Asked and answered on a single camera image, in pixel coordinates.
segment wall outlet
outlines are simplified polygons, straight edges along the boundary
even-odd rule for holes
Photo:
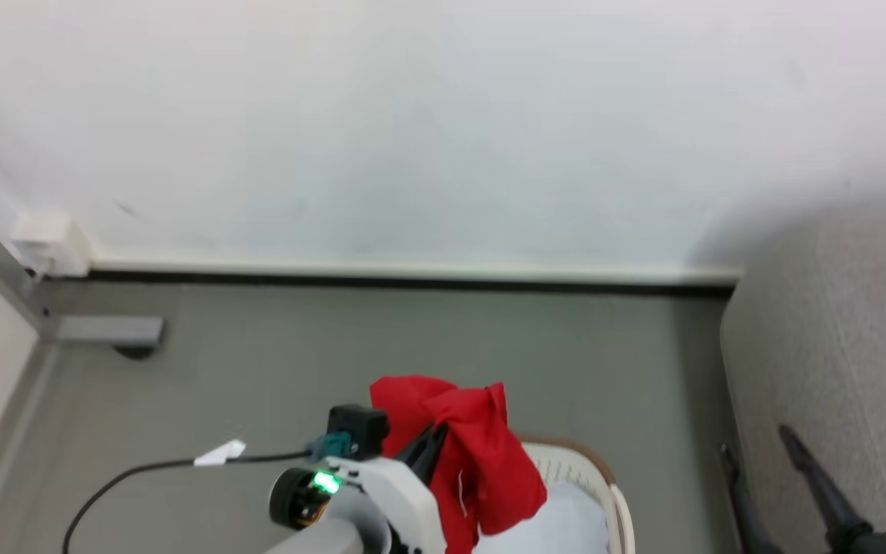
[[[9,238],[37,273],[84,277],[91,270],[91,243],[67,214],[24,215]]]

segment green led light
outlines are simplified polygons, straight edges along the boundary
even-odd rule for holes
[[[317,471],[315,476],[313,476],[313,486],[331,495],[340,490],[341,480],[332,476],[330,473]]]

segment black cable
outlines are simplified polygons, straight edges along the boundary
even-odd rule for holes
[[[226,459],[225,464],[228,464],[230,466],[231,464],[235,463],[287,462],[291,459],[301,459],[302,457],[306,457],[309,455],[309,450],[303,450],[303,452],[285,453],[285,455],[232,457],[232,459]],[[74,519],[71,521],[71,525],[67,527],[67,532],[64,534],[63,554],[70,554],[71,536],[74,535],[74,529],[77,529],[77,525],[81,522],[81,519],[84,518],[84,514],[87,513],[89,509],[91,509],[91,507],[95,504],[95,502],[98,501],[99,498],[104,496],[106,492],[112,490],[115,485],[121,483],[131,476],[136,476],[139,473],[145,473],[147,471],[173,469],[173,467],[217,467],[194,466],[194,461],[194,459],[175,459],[170,460],[170,462],[147,463],[144,466],[133,467],[133,469],[127,469],[119,473],[117,477],[115,477],[113,480],[108,481],[105,486],[101,487],[94,495],[92,495],[92,497],[89,498],[87,502],[84,502],[83,507],[81,507],[80,511],[77,512],[77,515],[74,516]]]

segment white tag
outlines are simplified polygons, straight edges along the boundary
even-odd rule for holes
[[[206,455],[200,456],[199,459],[195,459],[194,466],[224,466],[228,459],[241,456],[246,446],[248,445],[238,441],[238,439],[225,442],[224,445],[218,446],[217,449],[213,449],[207,452]]]

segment black trim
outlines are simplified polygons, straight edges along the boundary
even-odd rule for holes
[[[385,277],[321,277],[301,275],[235,275],[217,273],[161,273],[147,271],[92,271],[81,279],[108,283],[258,285],[281,287],[335,287],[352,289],[408,289],[502,293],[553,293],[567,295],[669,295],[688,298],[729,298],[731,285],[631,285],[611,283],[546,283],[471,281]]]

